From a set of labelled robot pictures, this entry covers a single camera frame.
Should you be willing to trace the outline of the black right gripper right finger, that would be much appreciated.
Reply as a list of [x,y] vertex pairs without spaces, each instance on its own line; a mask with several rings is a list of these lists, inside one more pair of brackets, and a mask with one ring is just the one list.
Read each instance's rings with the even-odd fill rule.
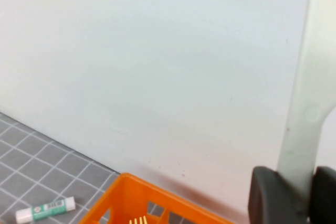
[[311,222],[335,223],[335,170],[319,166],[311,191]]

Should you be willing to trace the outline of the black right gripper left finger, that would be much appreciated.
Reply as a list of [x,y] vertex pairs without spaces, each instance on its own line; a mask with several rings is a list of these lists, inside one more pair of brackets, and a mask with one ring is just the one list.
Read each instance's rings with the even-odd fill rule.
[[303,198],[277,171],[256,166],[251,174],[248,200],[250,223],[310,223],[309,200],[311,176],[307,195]]

